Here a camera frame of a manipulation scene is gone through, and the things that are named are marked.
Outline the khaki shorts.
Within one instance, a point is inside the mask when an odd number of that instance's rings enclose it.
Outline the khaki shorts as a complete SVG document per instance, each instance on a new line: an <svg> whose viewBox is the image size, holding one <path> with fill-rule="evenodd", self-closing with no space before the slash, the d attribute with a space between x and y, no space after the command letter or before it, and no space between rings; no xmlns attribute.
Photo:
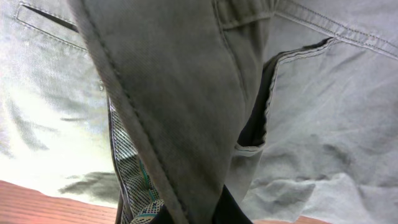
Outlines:
<svg viewBox="0 0 398 224"><path fill-rule="evenodd" d="M1 179L212 223L256 104L216 2L2 1Z"/></svg>

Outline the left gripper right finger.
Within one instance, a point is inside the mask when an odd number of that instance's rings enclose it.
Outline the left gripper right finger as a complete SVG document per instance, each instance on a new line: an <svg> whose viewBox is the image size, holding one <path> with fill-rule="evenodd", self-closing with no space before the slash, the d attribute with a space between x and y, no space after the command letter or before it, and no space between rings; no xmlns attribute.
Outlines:
<svg viewBox="0 0 398 224"><path fill-rule="evenodd" d="M252 224L225 185L215 208L212 224Z"/></svg>

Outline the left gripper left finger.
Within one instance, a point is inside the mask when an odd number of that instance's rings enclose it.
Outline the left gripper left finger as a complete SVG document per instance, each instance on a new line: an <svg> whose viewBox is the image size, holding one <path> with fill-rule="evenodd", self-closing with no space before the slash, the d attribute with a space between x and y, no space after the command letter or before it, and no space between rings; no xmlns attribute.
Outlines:
<svg viewBox="0 0 398 224"><path fill-rule="evenodd" d="M167 210L167 207L163 205L159 213L149 222L149 224L174 224L174 221Z"/></svg>

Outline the grey shorts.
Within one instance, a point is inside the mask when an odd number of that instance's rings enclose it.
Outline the grey shorts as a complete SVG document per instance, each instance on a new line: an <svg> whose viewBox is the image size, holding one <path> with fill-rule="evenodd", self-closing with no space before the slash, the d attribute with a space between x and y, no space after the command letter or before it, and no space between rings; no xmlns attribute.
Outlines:
<svg viewBox="0 0 398 224"><path fill-rule="evenodd" d="M256 99L230 192L251 220L397 222L397 1L217 1Z"/></svg>

